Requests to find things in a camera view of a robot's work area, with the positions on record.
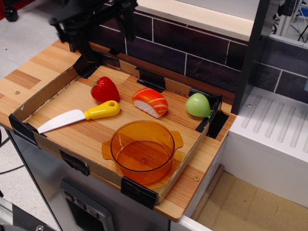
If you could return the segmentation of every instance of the orange plastic pot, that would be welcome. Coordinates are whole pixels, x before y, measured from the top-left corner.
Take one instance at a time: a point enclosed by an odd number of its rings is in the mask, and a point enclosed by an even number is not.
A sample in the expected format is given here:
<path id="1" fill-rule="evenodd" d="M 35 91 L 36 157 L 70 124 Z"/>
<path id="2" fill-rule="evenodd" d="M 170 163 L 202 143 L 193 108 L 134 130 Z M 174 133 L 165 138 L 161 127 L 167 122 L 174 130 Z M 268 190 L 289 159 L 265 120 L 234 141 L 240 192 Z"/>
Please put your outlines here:
<path id="1" fill-rule="evenodd" d="M 170 170 L 175 151 L 183 147 L 178 131 L 148 120 L 128 123 L 103 143 L 103 158 L 113 160 L 123 176 L 141 184 L 160 181 Z"/>

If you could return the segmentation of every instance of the cardboard tray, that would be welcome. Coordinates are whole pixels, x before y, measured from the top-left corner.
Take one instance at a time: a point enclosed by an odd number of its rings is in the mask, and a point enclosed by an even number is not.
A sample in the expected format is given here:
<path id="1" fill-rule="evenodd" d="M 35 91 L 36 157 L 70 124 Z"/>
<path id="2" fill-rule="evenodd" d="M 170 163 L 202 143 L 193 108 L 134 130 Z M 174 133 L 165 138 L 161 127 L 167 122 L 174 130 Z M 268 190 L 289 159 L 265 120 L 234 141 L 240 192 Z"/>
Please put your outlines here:
<path id="1" fill-rule="evenodd" d="M 203 138 L 215 138 L 228 116 L 221 111 L 222 97 L 201 92 L 210 102 L 212 116 L 208 119 L 191 116 L 185 108 L 187 98 L 199 92 L 181 83 L 158 76 L 119 59 L 97 52 L 100 64 L 89 64 L 81 56 L 77 62 L 42 88 L 13 112 L 10 123 L 14 133 L 29 143 L 62 158 L 84 175 L 92 175 L 119 189 L 137 202 L 153 208 L 160 204 L 193 158 Z M 120 93 L 118 115 L 74 124 L 38 134 L 36 128 L 49 119 L 73 109 L 86 111 L 99 103 L 90 94 L 93 82 L 108 76 Z M 131 97 L 151 87 L 165 96 L 168 112 L 159 119 L 136 108 Z M 142 186 L 116 171 L 114 162 L 104 160 L 101 145 L 110 140 L 122 125 L 135 120 L 153 120 L 181 133 L 184 146 L 174 156 L 174 164 L 160 182 Z"/>

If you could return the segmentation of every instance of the gray floor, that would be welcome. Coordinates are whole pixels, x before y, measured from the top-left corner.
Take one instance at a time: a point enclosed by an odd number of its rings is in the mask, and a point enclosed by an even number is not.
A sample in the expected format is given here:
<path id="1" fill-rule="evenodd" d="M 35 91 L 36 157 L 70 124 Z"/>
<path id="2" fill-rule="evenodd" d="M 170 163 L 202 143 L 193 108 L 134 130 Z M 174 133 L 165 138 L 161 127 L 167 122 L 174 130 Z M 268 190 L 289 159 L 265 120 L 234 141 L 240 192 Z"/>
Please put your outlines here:
<path id="1" fill-rule="evenodd" d="M 60 7 L 60 0 L 36 0 L 18 11 L 16 22 L 0 20 L 0 79 L 58 39 L 48 19 Z M 7 134 L 1 132 L 3 141 Z M 22 164 L 11 142 L 0 148 L 0 172 Z M 0 190 L 4 199 L 59 230 L 25 167 L 0 174 Z"/>

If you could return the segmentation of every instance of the cardboard floor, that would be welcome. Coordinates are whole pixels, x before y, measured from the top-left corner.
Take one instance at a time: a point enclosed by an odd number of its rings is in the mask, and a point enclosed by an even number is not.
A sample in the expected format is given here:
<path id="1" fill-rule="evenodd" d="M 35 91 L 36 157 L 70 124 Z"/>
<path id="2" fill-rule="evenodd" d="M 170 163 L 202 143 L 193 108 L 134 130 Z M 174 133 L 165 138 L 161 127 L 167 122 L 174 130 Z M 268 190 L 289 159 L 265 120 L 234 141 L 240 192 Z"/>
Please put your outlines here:
<path id="1" fill-rule="evenodd" d="M 308 209 L 223 172 L 197 221 L 213 231 L 307 231 Z"/>

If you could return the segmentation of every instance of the black cable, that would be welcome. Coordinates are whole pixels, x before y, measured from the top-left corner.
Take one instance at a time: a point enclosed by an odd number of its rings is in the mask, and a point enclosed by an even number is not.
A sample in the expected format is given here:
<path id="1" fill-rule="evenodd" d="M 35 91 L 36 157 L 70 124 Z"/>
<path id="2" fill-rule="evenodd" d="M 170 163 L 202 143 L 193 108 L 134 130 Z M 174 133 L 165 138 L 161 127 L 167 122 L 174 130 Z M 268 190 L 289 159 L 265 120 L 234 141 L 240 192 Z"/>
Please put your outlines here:
<path id="1" fill-rule="evenodd" d="M 306 26 L 306 28 L 305 28 L 305 30 L 300 34 L 300 36 L 299 36 L 299 38 L 298 38 L 298 40 L 297 41 L 299 41 L 300 40 L 300 38 L 303 36 L 303 34 L 304 34 L 304 32 L 307 30 L 307 28 L 308 28 L 308 25 Z"/>
<path id="2" fill-rule="evenodd" d="M 7 142 L 7 141 L 9 141 L 10 140 L 10 138 L 6 138 L 1 144 L 0 144 L 0 147 L 2 147 L 3 145 L 5 145 L 5 143 Z"/>
<path id="3" fill-rule="evenodd" d="M 9 141 L 10 140 L 10 138 L 8 137 L 8 138 L 6 138 L 1 144 L 0 144 L 0 147 L 2 147 L 3 145 L 5 145 L 5 143 L 7 142 L 7 141 Z M 16 168 L 13 168 L 13 169 L 10 169 L 10 170 L 7 170 L 7 171 L 4 171 L 4 172 L 0 172 L 0 175 L 2 175 L 2 174 L 5 174 L 5 173 L 8 173 L 8 172 L 12 172 L 12 171 L 15 171 L 15 170 L 17 170 L 17 169 L 19 169 L 19 168 L 21 168 L 21 167 L 24 167 L 25 165 L 21 165 L 21 166 L 19 166 L 19 167 L 16 167 Z"/>
<path id="4" fill-rule="evenodd" d="M 8 172 L 15 171 L 15 170 L 17 170 L 17 169 L 19 169 L 19 168 L 21 168 L 21 167 L 24 167 L 24 165 L 21 165 L 21 166 L 19 166 L 19 167 L 16 167 L 16 168 L 13 168 L 13 169 L 10 169 L 10 170 L 7 170 L 7 171 L 4 171 L 4 172 L 0 172 L 0 175 L 5 174 L 5 173 L 8 173 Z"/>

